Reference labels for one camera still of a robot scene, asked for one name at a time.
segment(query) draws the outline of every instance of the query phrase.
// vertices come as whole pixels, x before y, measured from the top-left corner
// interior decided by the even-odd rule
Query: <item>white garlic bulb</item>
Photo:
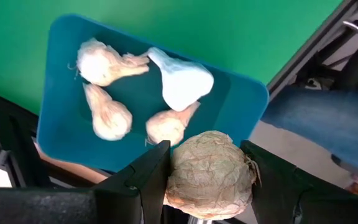
[[[200,63],[171,58],[156,47],[149,49],[148,56],[160,67],[162,96],[171,109],[183,111],[211,91],[214,77]]]
[[[84,85],[84,90],[95,134],[108,141],[122,139],[131,130],[132,115],[128,109],[96,85]]]
[[[199,102],[194,102],[181,112],[168,110],[152,116],[146,122],[149,139],[156,144],[163,140],[170,140],[171,146],[178,144],[183,139],[190,118],[199,106]]]
[[[206,131],[173,151],[164,204],[204,220],[223,220],[252,201],[258,169],[232,139]]]
[[[92,38],[81,44],[77,67],[90,83],[108,86],[119,78],[148,72],[148,62],[146,55],[125,54],[121,57],[112,47]]]

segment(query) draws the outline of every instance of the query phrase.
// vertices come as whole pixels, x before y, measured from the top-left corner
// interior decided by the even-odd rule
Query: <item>denim leg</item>
[[[287,86],[270,102],[262,121],[299,134],[358,167],[358,91]]]

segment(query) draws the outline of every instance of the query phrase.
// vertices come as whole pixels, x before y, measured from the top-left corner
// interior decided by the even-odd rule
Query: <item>black metal frame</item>
[[[259,146],[240,147],[258,164],[262,185],[252,188],[259,224],[358,223],[358,195],[321,180]]]
[[[90,180],[40,159],[33,142],[37,122],[38,116],[0,97],[0,169],[8,173],[12,186],[94,186]]]
[[[358,19],[351,22],[358,26]],[[357,35],[357,32],[354,29],[345,27],[344,32],[341,35],[332,40],[323,49],[317,51],[299,70],[296,74],[296,85],[302,87],[308,86],[310,78],[329,78],[333,81],[337,77],[340,77],[341,72],[332,69],[332,67],[349,60],[351,55],[344,57],[331,65],[324,65],[323,63],[355,35]]]
[[[357,9],[358,0],[344,0],[342,2],[267,85],[270,99],[274,98],[288,84],[312,56],[342,26],[342,21],[349,18]]]
[[[170,151],[170,141],[162,141],[94,187],[69,190],[52,188],[42,170],[13,161],[22,175],[16,188],[0,188],[0,223],[160,223]],[[16,149],[9,152],[12,159],[20,157]]]

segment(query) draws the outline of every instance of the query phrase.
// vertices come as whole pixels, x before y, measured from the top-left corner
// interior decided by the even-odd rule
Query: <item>person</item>
[[[358,90],[286,86],[270,102],[261,120],[303,136],[358,167]]]

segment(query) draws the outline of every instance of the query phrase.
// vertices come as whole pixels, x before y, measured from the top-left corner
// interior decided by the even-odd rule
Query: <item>round root vegetable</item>
[[[148,72],[148,62],[146,55],[125,54],[121,57],[112,47],[92,38],[81,44],[77,67],[90,83],[108,86],[119,78]]]
[[[170,140],[171,146],[178,144],[183,139],[183,134],[190,118],[199,106],[200,103],[195,102],[181,112],[168,110],[152,116],[146,122],[149,140],[153,143]]]
[[[84,85],[84,89],[95,134],[108,141],[122,139],[131,130],[132,115],[128,109],[96,85]]]
[[[193,136],[173,151],[164,204],[204,220],[223,220],[252,201],[257,165],[219,131]]]

